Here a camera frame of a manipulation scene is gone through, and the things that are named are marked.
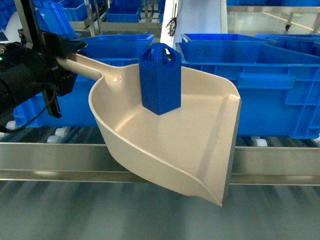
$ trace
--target blue plastic object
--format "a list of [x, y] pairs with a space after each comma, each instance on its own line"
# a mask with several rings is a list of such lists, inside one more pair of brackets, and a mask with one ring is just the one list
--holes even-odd
[[177, 51], [164, 43], [152, 44], [139, 57], [139, 71], [145, 108], [162, 115], [181, 107], [181, 55]]
[[[11, 6], [11, 11], [8, 15], [2, 12], [0, 19], [3, 16], [9, 16], [8, 18], [10, 19], [12, 13], [17, 10], [14, 0], [0, 1], [0, 6], [3, 4]], [[41, 30], [61, 35], [65, 40], [72, 40], [78, 37], [78, 34], [74, 31], [66, 18], [65, 11], [61, 4], [52, 1], [35, 0], [34, 5], [37, 8], [36, 16]]]
[[14, 0], [0, 1], [0, 31], [6, 29], [7, 24], [15, 11], [16, 5]]
[[142, 0], [114, 0], [116, 6], [141, 6]]
[[[89, 107], [89, 91], [95, 81], [78, 76], [72, 93], [58, 97], [62, 117], [50, 116], [47, 111], [42, 113], [28, 127], [96, 127], [97, 123]], [[25, 101], [14, 109], [14, 118], [18, 127], [32, 119], [45, 107], [42, 93]]]
[[267, 0], [240, 0], [240, 5], [244, 6], [264, 6]]
[[239, 6], [240, 0], [226, 0], [228, 6]]
[[159, 23], [163, 23], [164, 21], [164, 15], [163, 14], [159, 14]]
[[153, 34], [119, 34], [119, 35], [99, 35], [99, 36], [93, 36], [93, 37], [86, 37], [82, 38], [81, 41], [85, 42], [105, 42], [105, 44], [108, 44], [108, 41], [122, 41], [127, 44], [130, 44], [130, 42], [145, 42], [145, 44], [150, 44], [154, 41], [154, 35]]
[[176, 49], [183, 66], [235, 84], [242, 98], [239, 136], [319, 136], [320, 57], [235, 41], [183, 42]]
[[312, 55], [315, 55], [315, 42], [320, 42], [319, 37], [298, 37], [297, 35], [257, 34], [256, 37], [276, 40], [281, 48]]
[[60, 2], [69, 22], [81, 22], [87, 18], [87, 8], [81, 0], [63, 0]]
[[242, 34], [218, 34], [218, 33], [186, 33], [181, 34], [182, 42], [192, 41], [245, 41], [245, 42], [261, 42], [278, 46], [276, 40], [266, 39], [263, 37], [247, 36]]
[[150, 45], [145, 41], [84, 41], [88, 46], [83, 50], [88, 58], [112, 66], [127, 66], [138, 63], [138, 57]]
[[159, 14], [163, 15], [165, 13], [165, 5], [166, 5], [166, 0], [159, 0], [158, 2]]
[[106, 12], [108, 22], [138, 23], [141, 19], [141, 6], [112, 5]]
[[320, 6], [320, 0], [281, 0], [281, 6], [317, 7]]

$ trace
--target dustpan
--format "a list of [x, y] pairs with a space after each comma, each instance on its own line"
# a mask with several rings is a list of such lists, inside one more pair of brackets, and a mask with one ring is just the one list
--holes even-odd
[[156, 115], [142, 106], [138, 64], [114, 67], [81, 55], [58, 61], [97, 80], [90, 109], [119, 164], [172, 191], [223, 205], [241, 106], [229, 80], [183, 67], [181, 107]]

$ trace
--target metal rack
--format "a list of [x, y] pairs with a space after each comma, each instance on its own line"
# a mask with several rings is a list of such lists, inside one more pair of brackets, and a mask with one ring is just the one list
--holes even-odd
[[[97, 127], [74, 128], [62, 144], [41, 143], [54, 131], [30, 128], [1, 142], [0, 180], [145, 182], [116, 162]], [[266, 140], [270, 147], [237, 138], [231, 184], [320, 185], [320, 148], [313, 141]]]

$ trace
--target gray floor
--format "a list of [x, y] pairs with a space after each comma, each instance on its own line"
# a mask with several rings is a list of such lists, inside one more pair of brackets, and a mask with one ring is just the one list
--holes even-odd
[[[264, 13], [228, 19], [230, 33], [249, 35], [280, 34], [286, 25]], [[312, 27], [314, 19], [293, 22]], [[221, 208], [151, 183], [0, 182], [0, 240], [51, 239], [318, 240], [320, 187], [233, 185]]]

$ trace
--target black cable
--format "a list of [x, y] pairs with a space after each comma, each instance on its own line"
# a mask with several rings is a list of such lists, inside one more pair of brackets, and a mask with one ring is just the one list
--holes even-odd
[[181, 13], [181, 9], [182, 9], [183, 4], [184, 4], [184, 0], [181, 0], [181, 7], [180, 7], [178, 14], [175, 17], [171, 18], [169, 23], [165, 26], [165, 28], [168, 30], [168, 34], [170, 37], [173, 37], [176, 33], [177, 20], [178, 20], [179, 14]]
[[22, 125], [21, 127], [18, 127], [16, 129], [8, 129], [6, 128], [5, 126], [1, 126], [0, 125], [0, 132], [1, 133], [5, 133], [5, 134], [14, 134], [14, 133], [17, 133], [17, 132], [20, 132], [22, 131], [23, 129], [25, 129], [30, 123], [32, 123], [34, 120], [36, 120], [45, 110], [47, 110], [50, 105], [57, 99], [57, 91], [56, 91], [56, 86], [53, 85], [53, 84], [50, 84], [50, 83], [42, 83], [43, 85], [47, 85], [49, 88], [52, 89], [53, 91], [53, 96], [50, 100], [50, 102], [45, 105], [45, 107], [36, 115], [34, 116], [31, 120], [29, 120], [26, 124]]

